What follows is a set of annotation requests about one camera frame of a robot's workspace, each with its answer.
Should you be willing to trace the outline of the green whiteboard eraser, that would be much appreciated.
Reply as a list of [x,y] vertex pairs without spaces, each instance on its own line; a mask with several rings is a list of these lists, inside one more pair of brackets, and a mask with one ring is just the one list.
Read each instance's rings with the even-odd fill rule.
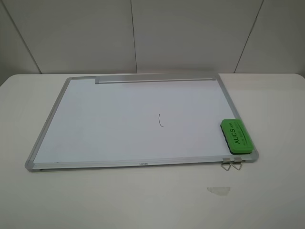
[[228,148],[233,155],[250,154],[254,145],[240,119],[224,119],[220,124]]

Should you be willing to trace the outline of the silver pen tray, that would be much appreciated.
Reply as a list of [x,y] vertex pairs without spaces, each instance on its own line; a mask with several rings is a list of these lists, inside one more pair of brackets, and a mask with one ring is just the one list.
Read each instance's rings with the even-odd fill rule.
[[95,84],[107,83],[144,83],[216,80],[215,76],[200,74],[130,74],[97,76]]

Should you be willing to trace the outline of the left metal hanging clip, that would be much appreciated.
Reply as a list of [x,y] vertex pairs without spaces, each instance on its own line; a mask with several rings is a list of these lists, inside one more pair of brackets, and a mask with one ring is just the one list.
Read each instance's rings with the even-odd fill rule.
[[229,171],[231,168],[232,164],[231,164],[231,159],[230,158],[224,158],[222,163],[221,163],[221,167],[225,170],[225,171]]

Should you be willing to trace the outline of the metal hanging clip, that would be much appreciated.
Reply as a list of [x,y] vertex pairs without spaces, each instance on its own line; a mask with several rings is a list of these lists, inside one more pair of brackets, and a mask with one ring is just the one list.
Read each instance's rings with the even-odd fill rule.
[[221,167],[225,170],[225,171],[229,171],[231,168],[232,164],[231,164],[231,159],[230,158],[224,158],[222,163],[221,163]]
[[242,166],[243,166],[243,163],[244,163],[244,162],[245,162],[245,161],[244,161],[241,157],[235,157],[234,160],[233,160],[233,162],[232,162],[232,166],[233,166],[236,170],[240,171],[241,168],[242,168]]

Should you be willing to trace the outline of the right metal hanging clip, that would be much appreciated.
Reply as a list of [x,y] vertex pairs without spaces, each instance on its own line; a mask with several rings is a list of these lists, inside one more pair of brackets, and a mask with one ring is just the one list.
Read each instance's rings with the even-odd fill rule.
[[241,157],[235,157],[234,160],[233,160],[233,162],[232,162],[232,166],[233,166],[236,170],[240,171],[241,168],[242,168],[242,166],[243,166],[243,163],[244,163],[244,162],[245,162],[245,161],[244,161]]

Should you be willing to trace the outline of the clear tape piece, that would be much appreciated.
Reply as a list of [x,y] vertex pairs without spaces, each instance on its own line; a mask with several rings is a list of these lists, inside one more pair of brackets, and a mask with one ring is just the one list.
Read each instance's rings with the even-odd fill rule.
[[227,196],[230,190],[230,187],[207,187],[207,191],[218,196]]

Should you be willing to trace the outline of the white whiteboard with aluminium frame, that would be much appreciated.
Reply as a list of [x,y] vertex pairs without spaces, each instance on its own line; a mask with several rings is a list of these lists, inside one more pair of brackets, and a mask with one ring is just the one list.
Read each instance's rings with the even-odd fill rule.
[[231,154],[220,124],[241,117],[216,80],[95,84],[69,77],[25,162],[30,172],[220,164]]

